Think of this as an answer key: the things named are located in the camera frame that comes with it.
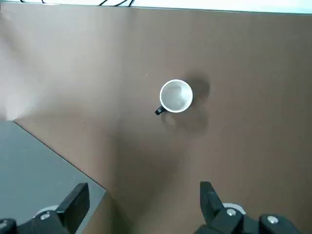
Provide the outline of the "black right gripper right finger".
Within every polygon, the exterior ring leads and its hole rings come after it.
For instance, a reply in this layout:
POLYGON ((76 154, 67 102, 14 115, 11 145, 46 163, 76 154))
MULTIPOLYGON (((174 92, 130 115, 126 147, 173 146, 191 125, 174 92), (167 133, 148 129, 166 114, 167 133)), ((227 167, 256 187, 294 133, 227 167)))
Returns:
POLYGON ((226 208, 207 181, 200 183, 200 207, 206 224, 197 234, 297 234, 299 230, 285 217, 263 214, 258 220, 237 208, 226 208))

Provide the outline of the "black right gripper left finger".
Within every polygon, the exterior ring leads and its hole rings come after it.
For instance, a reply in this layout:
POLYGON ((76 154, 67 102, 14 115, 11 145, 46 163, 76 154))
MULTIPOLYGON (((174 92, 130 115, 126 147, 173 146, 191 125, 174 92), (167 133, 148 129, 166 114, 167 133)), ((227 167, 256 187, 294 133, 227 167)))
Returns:
POLYGON ((2 234, 74 234, 90 208, 88 183, 79 183, 53 211, 37 214, 18 225, 12 218, 0 220, 2 234))

